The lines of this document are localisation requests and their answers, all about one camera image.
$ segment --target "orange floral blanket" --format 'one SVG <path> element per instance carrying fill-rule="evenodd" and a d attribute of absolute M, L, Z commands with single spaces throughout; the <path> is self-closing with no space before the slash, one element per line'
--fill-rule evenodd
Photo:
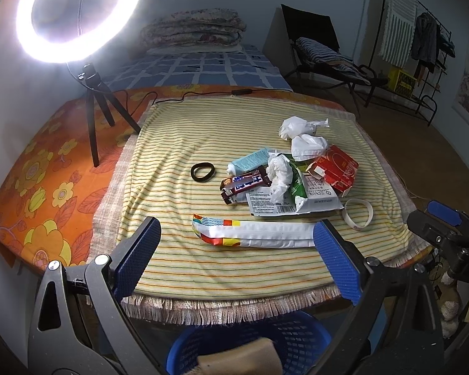
<path fill-rule="evenodd" d="M 129 112 L 138 120 L 155 91 L 159 99 L 186 91 L 230 92 L 232 86 L 185 85 L 129 90 Z M 343 110 L 339 104 L 301 94 L 265 90 L 283 98 Z M 125 102 L 123 92 L 118 95 Z M 93 236 L 92 220 L 132 128 L 110 105 L 110 127 L 96 106 L 100 165 L 93 167 L 84 99 L 71 100 L 46 122 L 19 156 L 0 188 L 0 242 L 39 272 L 51 260 L 84 264 Z"/>

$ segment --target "black chair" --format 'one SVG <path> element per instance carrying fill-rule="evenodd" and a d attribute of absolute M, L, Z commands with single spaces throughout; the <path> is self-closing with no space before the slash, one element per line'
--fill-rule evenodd
<path fill-rule="evenodd" d="M 290 45 L 292 47 L 292 59 L 294 61 L 295 69 L 290 73 L 286 74 L 284 78 L 287 78 L 294 73 L 297 74 L 299 79 L 299 84 L 303 87 L 301 73 L 315 73 L 322 76 L 327 76 L 332 79 L 339 81 L 340 83 L 334 84 L 333 86 L 328 87 L 316 87 L 321 90 L 333 89 L 335 87 L 347 85 L 349 87 L 349 92 L 353 97 L 353 101 L 356 106 L 356 111 L 358 111 L 358 117 L 360 116 L 360 107 L 358 101 L 356 101 L 357 96 L 355 93 L 355 86 L 370 86 L 370 92 L 366 97 L 365 103 L 368 105 L 371 97 L 373 96 L 374 90 L 378 86 L 383 86 L 387 84 L 388 79 L 377 77 L 376 72 L 369 66 L 360 65 L 354 67 L 361 73 L 361 75 L 367 79 L 370 84 L 366 83 L 357 78 L 350 77 L 345 75 L 333 66 L 330 66 L 327 63 L 313 63 L 306 57 L 306 54 L 297 46 L 297 40 L 300 37 L 305 37 L 313 39 L 320 42 L 321 44 L 328 46 L 335 52 L 339 53 L 339 42 L 335 34 L 334 26 L 331 23 L 331 19 L 326 15 L 319 15 L 312 12 L 306 12 L 297 10 L 295 8 L 288 7 L 287 5 L 281 5 L 281 10 L 283 11 L 283 17 L 285 19 L 286 32 L 288 33 Z"/>

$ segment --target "fringed edge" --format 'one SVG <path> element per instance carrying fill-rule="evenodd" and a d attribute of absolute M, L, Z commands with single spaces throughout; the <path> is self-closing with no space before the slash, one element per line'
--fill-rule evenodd
<path fill-rule="evenodd" d="M 403 265 L 428 246 L 427 242 L 414 235 L 407 249 L 385 265 Z M 134 293 L 124 298 L 121 306 L 131 318 L 154 322 L 186 325 L 229 324 L 294 312 L 339 296 L 339 290 L 332 283 L 288 295 L 247 300 L 181 300 Z"/>
<path fill-rule="evenodd" d="M 185 372 L 183 375 L 204 375 L 205 373 L 199 366 L 194 367 L 191 371 Z"/>

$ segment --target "toothpaste tube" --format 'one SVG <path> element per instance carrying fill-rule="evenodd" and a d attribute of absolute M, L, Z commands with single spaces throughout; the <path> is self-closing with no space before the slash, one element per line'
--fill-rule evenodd
<path fill-rule="evenodd" d="M 268 151 L 268 148 L 259 149 L 250 155 L 234 160 L 228 164 L 226 172 L 228 175 L 238 176 L 249 170 L 254 170 L 259 166 L 267 165 L 269 160 Z"/>

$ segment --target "hanging towel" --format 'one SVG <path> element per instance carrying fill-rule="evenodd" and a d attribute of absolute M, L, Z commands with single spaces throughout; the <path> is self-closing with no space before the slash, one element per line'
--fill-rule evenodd
<path fill-rule="evenodd" d="M 386 25 L 379 56 L 403 68 L 414 38 L 417 0 L 386 0 L 386 3 Z"/>

